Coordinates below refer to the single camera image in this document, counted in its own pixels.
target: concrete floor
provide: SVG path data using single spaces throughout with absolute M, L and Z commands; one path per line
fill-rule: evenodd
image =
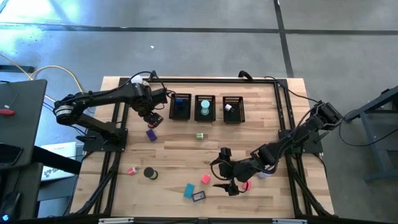
M 398 2 L 392 0 L 280 0 L 286 29 L 397 30 Z M 10 0 L 1 22 L 115 27 L 212 27 L 277 29 L 271 0 Z M 345 114 L 397 85 L 398 35 L 287 35 L 294 77 L 308 94 Z M 160 76 L 287 77 L 279 34 L 177 32 L 69 32 L 0 30 L 0 49 L 21 65 L 61 65 L 86 90 L 99 90 L 106 75 L 157 70 Z M 25 80 L 2 73 L 3 80 Z M 39 75 L 47 94 L 61 99 L 77 92 L 62 71 Z M 75 130 L 58 125 L 43 110 L 36 145 L 74 141 Z M 366 143 L 362 125 L 347 124 L 343 136 Z M 343 144 L 338 133 L 323 139 L 328 183 L 337 215 L 398 222 L 398 180 L 366 184 L 376 167 L 368 147 Z M 59 214 L 51 210 L 40 216 Z

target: wooden tabletop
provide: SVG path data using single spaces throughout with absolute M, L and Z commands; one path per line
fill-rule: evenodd
M 101 90 L 117 87 L 120 77 L 104 77 Z M 301 78 L 287 79 L 289 88 L 299 95 L 307 95 Z M 152 89 L 160 85 L 151 83 Z M 154 131 L 158 137 L 150 142 L 146 136 L 147 124 L 133 110 L 129 112 L 127 128 L 129 137 L 121 156 L 114 196 L 112 216 L 130 217 L 239 217 L 288 218 L 294 217 L 292 198 L 285 159 L 279 162 L 277 172 L 264 180 L 251 178 L 252 189 L 245 194 L 229 197 L 213 184 L 225 183 L 211 175 L 209 185 L 201 184 L 204 174 L 211 174 L 209 163 L 216 159 L 220 147 L 230 147 L 234 160 L 249 157 L 249 153 L 265 142 L 277 141 L 280 129 L 273 85 L 233 83 L 166 83 L 169 90 L 195 95 L 216 95 L 216 121 L 197 123 L 191 120 L 169 119 L 169 103 L 157 111 L 165 119 Z M 282 91 L 282 104 L 285 100 Z M 222 96 L 243 96 L 246 122 L 224 124 Z M 290 95 L 296 122 L 309 110 L 308 101 Z M 114 105 L 100 106 L 95 118 L 111 121 Z M 204 133 L 204 140 L 196 140 L 196 133 Z M 77 211 L 88 200 L 98 185 L 103 152 L 92 153 L 84 160 L 71 212 Z M 328 183 L 322 163 L 314 155 L 303 155 L 303 164 L 309 189 L 318 201 L 333 213 Z M 127 170 L 138 167 L 138 174 L 130 176 Z M 158 171 L 156 180 L 144 177 L 143 170 L 151 166 Z M 206 199 L 192 202 L 183 197 L 187 183 L 195 185 L 194 192 L 204 190 Z M 104 191 L 102 209 L 106 204 L 108 187 Z M 300 208 L 304 212 L 302 193 L 298 190 Z

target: purple block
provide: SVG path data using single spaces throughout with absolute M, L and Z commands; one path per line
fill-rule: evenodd
M 147 135 L 150 141 L 156 141 L 157 137 L 152 129 L 147 131 Z

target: black robotic arm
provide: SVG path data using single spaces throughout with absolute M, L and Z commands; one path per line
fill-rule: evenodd
M 91 116 L 85 115 L 85 109 L 94 106 L 113 103 L 126 103 L 148 123 L 148 127 L 155 128 L 163 117 L 152 110 L 162 103 L 167 103 L 167 89 L 151 90 L 149 85 L 131 82 L 131 78 L 123 85 L 106 91 L 77 93 L 68 95 L 55 102 L 54 114 L 57 123 L 63 125 L 77 124 L 102 135 L 103 139 L 117 141 L 121 134 L 114 123 L 104 123 Z
M 218 164 L 222 180 L 229 180 L 229 184 L 216 185 L 224 188 L 230 195 L 237 195 L 234 178 L 240 182 L 248 181 L 255 173 L 265 172 L 273 174 L 276 171 L 279 159 L 291 147 L 301 146 L 315 131 L 333 130 L 341 123 L 342 115 L 330 103 L 317 103 L 310 111 L 310 117 L 302 125 L 277 142 L 266 143 L 250 153 L 251 157 L 240 161 L 231 161 L 231 149 L 221 148 L 217 159 L 211 164 Z

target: pink block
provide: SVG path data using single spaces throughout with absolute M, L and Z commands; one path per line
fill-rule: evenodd
M 210 183 L 210 175 L 205 174 L 205 175 L 201 178 L 201 182 L 204 183 L 204 184 Z
M 129 175 L 135 175 L 135 174 L 137 174 L 137 170 L 135 167 L 131 167 L 130 169 L 127 170 L 127 173 Z
M 243 184 L 243 190 L 246 190 L 246 188 L 248 188 L 247 190 L 250 190 L 250 188 L 251 188 L 250 180 L 248 180 L 246 183 Z

